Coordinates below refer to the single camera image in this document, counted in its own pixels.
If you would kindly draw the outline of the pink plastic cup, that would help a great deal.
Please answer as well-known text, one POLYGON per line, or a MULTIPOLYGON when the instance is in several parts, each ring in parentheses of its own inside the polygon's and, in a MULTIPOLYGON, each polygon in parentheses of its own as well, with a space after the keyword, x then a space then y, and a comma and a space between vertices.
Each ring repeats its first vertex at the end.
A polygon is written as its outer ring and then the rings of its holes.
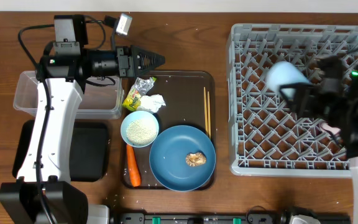
POLYGON ((331 133, 333 135, 337 135, 340 133, 340 129, 339 128, 335 128, 335 127, 331 127, 328 123, 326 122, 321 122, 319 123, 319 127, 323 130, 326 131, 327 133, 331 133))

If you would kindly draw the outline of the white tissue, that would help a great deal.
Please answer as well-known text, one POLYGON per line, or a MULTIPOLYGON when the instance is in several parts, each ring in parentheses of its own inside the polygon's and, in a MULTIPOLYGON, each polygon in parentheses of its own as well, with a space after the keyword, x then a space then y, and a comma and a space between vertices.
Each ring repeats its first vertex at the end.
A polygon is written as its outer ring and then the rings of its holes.
POLYGON ((162 106, 166 106, 162 95, 144 95, 140 98, 140 105, 136 110, 157 113, 162 106))

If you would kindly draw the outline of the light blue rice bowl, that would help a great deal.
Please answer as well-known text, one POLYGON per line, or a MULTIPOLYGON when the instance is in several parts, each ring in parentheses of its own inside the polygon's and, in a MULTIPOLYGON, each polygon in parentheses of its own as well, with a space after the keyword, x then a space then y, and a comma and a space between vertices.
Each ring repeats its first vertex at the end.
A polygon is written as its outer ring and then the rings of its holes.
POLYGON ((145 147, 154 142, 159 133, 156 117, 146 111, 128 114, 121 124, 121 137, 130 146, 145 147))

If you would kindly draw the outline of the yellow silver snack wrapper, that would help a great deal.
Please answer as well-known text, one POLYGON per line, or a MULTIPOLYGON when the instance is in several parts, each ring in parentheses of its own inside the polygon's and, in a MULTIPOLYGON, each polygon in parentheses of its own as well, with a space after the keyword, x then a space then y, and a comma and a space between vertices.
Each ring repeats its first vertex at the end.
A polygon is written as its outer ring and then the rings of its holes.
POLYGON ((155 77, 150 77, 149 79, 136 78, 122 106, 129 111, 136 111, 141 104, 140 98, 153 88, 155 81, 155 77))

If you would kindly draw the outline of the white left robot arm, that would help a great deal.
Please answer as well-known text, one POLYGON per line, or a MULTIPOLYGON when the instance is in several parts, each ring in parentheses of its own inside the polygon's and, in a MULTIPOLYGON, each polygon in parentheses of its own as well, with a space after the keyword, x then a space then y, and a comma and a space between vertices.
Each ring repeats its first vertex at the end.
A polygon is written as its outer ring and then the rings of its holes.
POLYGON ((94 18, 56 15, 49 42, 34 60, 37 113, 15 182, 0 187, 0 203, 15 223, 109 223, 109 208, 91 205, 71 185, 70 149, 76 114, 90 77, 135 78, 165 63, 164 56, 134 45, 88 47, 94 18))

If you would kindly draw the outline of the light blue plastic cup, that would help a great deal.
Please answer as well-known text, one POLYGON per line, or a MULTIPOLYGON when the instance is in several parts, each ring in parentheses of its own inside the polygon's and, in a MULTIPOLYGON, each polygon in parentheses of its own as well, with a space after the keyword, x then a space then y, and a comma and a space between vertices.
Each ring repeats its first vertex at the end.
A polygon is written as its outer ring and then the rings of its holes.
POLYGON ((279 94, 279 87, 295 83, 310 84, 310 81, 294 64, 286 61, 274 64, 266 74, 265 83, 269 90, 279 94))

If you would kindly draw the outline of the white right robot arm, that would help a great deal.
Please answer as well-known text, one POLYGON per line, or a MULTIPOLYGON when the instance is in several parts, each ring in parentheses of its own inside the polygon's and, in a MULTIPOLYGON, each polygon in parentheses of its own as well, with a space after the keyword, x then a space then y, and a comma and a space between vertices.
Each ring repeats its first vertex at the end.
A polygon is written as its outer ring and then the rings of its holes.
POLYGON ((342 85, 344 68, 340 58, 320 59, 318 67, 323 79, 314 85, 292 63, 278 62, 268 72, 268 88, 279 94, 298 117, 323 119, 328 126, 339 129, 350 162, 353 222, 358 223, 358 65, 351 72, 347 90, 342 85))

